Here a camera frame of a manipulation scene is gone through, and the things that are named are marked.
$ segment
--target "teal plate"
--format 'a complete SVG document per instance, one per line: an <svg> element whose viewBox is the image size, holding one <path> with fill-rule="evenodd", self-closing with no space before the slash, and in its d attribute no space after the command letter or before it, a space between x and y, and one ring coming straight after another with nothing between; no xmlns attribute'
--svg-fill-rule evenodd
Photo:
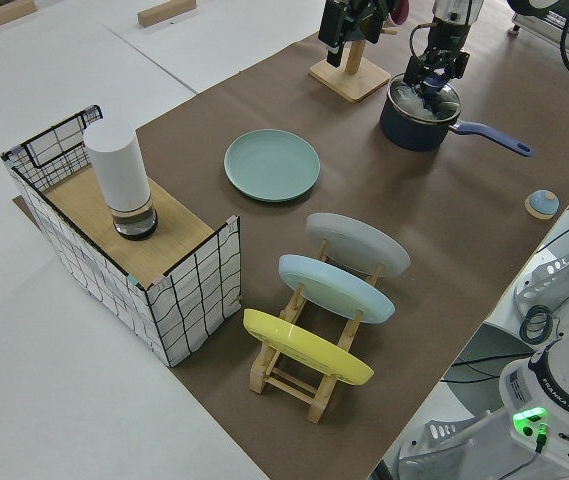
<svg viewBox="0 0 569 480"><path fill-rule="evenodd" d="M224 170L245 195L265 202L284 202L315 184L320 159L297 135L283 130L254 130L228 147Z"/></svg>

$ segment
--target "saucepan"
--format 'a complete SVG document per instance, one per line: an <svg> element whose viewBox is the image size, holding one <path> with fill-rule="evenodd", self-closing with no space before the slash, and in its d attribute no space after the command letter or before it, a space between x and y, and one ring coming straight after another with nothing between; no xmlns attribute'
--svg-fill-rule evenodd
<svg viewBox="0 0 569 480"><path fill-rule="evenodd" d="M432 150L440 146L450 131L457 135L481 135L524 157L533 155L529 145L496 128L460 121L460 98L450 84L425 102L403 78L400 74L389 81L380 116L382 131L400 147L418 152Z"/></svg>

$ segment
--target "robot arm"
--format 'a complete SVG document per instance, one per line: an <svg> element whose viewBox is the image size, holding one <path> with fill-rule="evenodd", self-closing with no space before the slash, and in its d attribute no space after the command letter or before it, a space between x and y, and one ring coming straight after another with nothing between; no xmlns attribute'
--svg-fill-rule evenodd
<svg viewBox="0 0 569 480"><path fill-rule="evenodd" d="M452 78L462 78L469 54L462 50L470 27L482 8L483 0L435 0L433 21L418 25L411 33L412 56L406 67L404 82L423 95L439 91ZM516 13L534 15L558 0L508 0ZM428 45L421 55L412 46L413 34L430 28Z"/></svg>
<svg viewBox="0 0 569 480"><path fill-rule="evenodd" d="M339 67L344 43L368 40L377 43L384 22L399 0L327 0L318 38L328 48L327 62Z"/></svg>

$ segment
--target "brown table mat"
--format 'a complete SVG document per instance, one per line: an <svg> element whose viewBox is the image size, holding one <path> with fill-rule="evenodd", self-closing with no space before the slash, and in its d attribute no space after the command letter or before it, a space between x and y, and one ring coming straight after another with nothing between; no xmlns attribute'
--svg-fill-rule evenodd
<svg viewBox="0 0 569 480"><path fill-rule="evenodd" d="M240 215L245 307L277 315L285 306L291 292L278 277L278 258L314 255L304 232L313 212L369 223L411 256L405 274L378 283L396 314L360 327L351 350L375 375L361 387L339 384L318 426L295 398L269 386L261 396L249 391L259 344L241 314L173 369L269 477L366 478L550 228L526 213L525 198L548 188L563 207L569 201L569 73L555 47L508 37L510 15L497 2L484 6L455 87L461 119L529 143L537 152L531 159L476 136L449 134L426 153L395 146L378 126L383 90L349 104L308 76L326 52L314 38L139 129L151 178L209 225ZM429 20L430 6L414 6L411 25L367 45L365 57L401 73L412 25ZM262 128L294 132L318 152L320 178L303 197L261 203L227 180L227 147ZM343 323L310 306L300 325L336 340Z"/></svg>

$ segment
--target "white cylinder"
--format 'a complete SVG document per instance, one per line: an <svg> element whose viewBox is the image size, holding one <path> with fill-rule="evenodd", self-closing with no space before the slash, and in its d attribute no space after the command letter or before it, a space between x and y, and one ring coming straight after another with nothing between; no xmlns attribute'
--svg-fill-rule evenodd
<svg viewBox="0 0 569 480"><path fill-rule="evenodd" d="M151 190L132 126L115 118L97 120L84 130L84 146L112 210L131 212L148 202Z"/></svg>
<svg viewBox="0 0 569 480"><path fill-rule="evenodd" d="M151 235L157 213L135 129L116 118L97 120L84 130L84 147L115 230L130 240Z"/></svg>

